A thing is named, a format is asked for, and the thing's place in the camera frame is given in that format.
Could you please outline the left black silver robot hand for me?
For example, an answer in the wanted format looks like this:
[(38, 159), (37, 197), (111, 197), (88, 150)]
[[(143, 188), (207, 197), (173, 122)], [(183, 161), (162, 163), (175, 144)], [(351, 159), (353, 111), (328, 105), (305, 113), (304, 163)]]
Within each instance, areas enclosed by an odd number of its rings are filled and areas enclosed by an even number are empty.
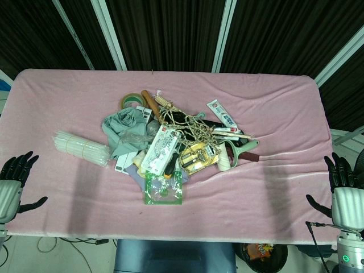
[(39, 208), (48, 200), (47, 196), (43, 196), (36, 202), (21, 204), (23, 188), (30, 170), (38, 158), (38, 155), (33, 155), (33, 151), (29, 151), (17, 157), (13, 156), (3, 165), (1, 169), (1, 225), (12, 221), (17, 214)]

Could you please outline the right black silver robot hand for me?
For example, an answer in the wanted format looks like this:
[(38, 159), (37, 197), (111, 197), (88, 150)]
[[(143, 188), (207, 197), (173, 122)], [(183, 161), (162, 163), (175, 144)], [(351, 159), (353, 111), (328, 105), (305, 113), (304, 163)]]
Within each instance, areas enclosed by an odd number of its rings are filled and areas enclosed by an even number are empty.
[(328, 208), (306, 195), (309, 204), (332, 219), (333, 225), (355, 231), (363, 231), (363, 152), (359, 154), (354, 168), (348, 161), (332, 153), (325, 156), (328, 167), (329, 184), (332, 197)]

